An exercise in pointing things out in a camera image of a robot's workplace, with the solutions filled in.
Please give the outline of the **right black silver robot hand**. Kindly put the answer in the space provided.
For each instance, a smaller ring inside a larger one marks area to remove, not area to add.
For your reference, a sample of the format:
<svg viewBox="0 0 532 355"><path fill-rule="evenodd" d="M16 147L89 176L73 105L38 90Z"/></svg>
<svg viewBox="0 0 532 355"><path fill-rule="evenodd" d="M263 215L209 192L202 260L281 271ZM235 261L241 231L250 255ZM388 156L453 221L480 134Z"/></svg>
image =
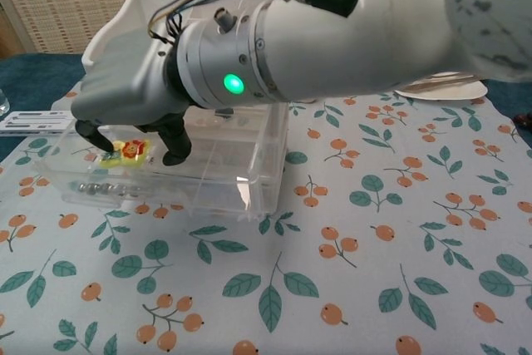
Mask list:
<svg viewBox="0 0 532 355"><path fill-rule="evenodd" d="M184 116L195 102L180 80L176 48L165 47L142 31L111 39L71 104L77 134L111 152L111 141L99 129L134 126L158 134L167 148L164 165L183 163L192 150Z"/></svg>

